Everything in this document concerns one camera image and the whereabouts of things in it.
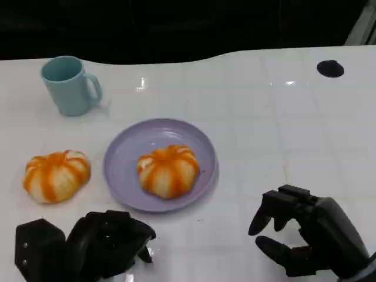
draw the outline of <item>light blue mug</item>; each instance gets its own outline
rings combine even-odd
[[[95,75],[85,72],[82,62],[72,56],[49,60],[41,70],[42,79],[61,114],[80,116],[102,99],[102,88]],[[91,80],[96,97],[90,94]]]

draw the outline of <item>white tiled surface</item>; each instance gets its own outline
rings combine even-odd
[[[220,162],[217,189],[177,213],[131,211],[157,232],[155,264],[141,262],[116,282],[334,281],[330,272],[288,280],[247,236],[262,193],[285,183],[333,196],[372,253],[376,221],[376,49],[372,46],[245,51],[190,63],[111,66],[85,62],[104,90],[101,107],[65,118],[39,78],[45,60],[0,62],[0,277],[23,281],[13,264],[18,224],[44,217],[68,234],[87,212],[127,210],[102,176],[109,142],[134,122],[178,118],[201,128]],[[336,59],[338,79],[319,61]],[[34,203],[21,187],[25,163],[56,150],[84,151],[92,178],[72,200]],[[304,244],[291,222],[276,234]]]

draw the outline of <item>plate rim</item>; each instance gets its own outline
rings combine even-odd
[[[133,130],[134,128],[136,127],[139,127],[145,123],[149,123],[149,122],[177,122],[177,123],[184,123],[185,125],[188,125],[188,126],[191,126],[193,127],[195,130],[197,130],[200,134],[202,134],[204,136],[204,138],[206,139],[206,141],[208,142],[209,146],[211,147],[211,149],[213,150],[213,153],[214,153],[214,169],[213,169],[213,173],[211,174],[210,176],[210,179],[207,183],[207,187],[209,188],[206,188],[206,189],[201,189],[201,191],[199,191],[194,197],[192,197],[191,199],[189,199],[188,201],[184,202],[184,203],[181,203],[180,205],[177,205],[177,206],[172,206],[172,207],[167,207],[165,209],[145,209],[145,208],[142,208],[142,207],[137,207],[129,202],[124,202],[122,200],[121,197],[119,197],[116,192],[114,191],[113,188],[111,188],[111,185],[109,183],[109,179],[108,179],[108,174],[106,173],[106,160],[108,159],[108,156],[109,156],[109,151],[110,151],[110,148],[114,147],[114,144],[115,142],[120,139],[120,137],[122,135],[124,135],[127,131],[130,131],[130,130]],[[179,119],[169,119],[169,118],[155,118],[155,119],[146,119],[146,120],[143,120],[143,121],[140,121],[140,122],[136,122],[130,126],[128,126],[127,128],[123,129],[122,131],[120,131],[114,139],[112,139],[112,141],[109,143],[107,149],[106,149],[106,152],[105,152],[105,156],[103,157],[103,161],[102,161],[102,173],[103,173],[103,176],[105,177],[105,180],[106,180],[106,184],[107,184],[107,187],[108,189],[110,190],[110,194],[112,195],[112,197],[120,204],[122,205],[125,205],[125,206],[128,206],[128,207],[131,207],[135,210],[140,210],[140,211],[143,211],[143,212],[151,212],[151,213],[165,213],[165,212],[171,212],[173,210],[175,211],[178,211],[186,206],[189,206],[190,204],[192,204],[193,202],[195,202],[196,200],[198,200],[199,198],[202,197],[202,195],[206,194],[208,191],[210,190],[213,190],[216,186],[217,186],[217,181],[219,179],[219,162],[218,162],[218,158],[217,158],[217,153],[216,153],[216,150],[215,150],[215,147],[213,146],[212,144],[212,141],[209,139],[209,137],[201,130],[199,129],[197,126],[189,123],[189,122],[186,122],[186,121],[183,121],[183,120],[179,120]]]

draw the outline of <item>mug handle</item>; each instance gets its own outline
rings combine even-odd
[[[92,75],[91,73],[84,73],[83,75],[86,79],[91,80],[91,82],[94,85],[96,98],[93,98],[92,96],[90,96],[90,98],[91,98],[92,103],[94,105],[97,105],[100,102],[100,100],[102,100],[102,87],[100,87],[98,78],[96,78],[96,76]]]

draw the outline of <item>toy pumpkin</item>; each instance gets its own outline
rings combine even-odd
[[[86,156],[67,150],[33,157],[26,165],[23,188],[40,203],[57,203],[72,197],[89,177]]]
[[[194,153],[183,145],[157,149],[137,161],[142,188],[164,199],[189,192],[199,170]]]

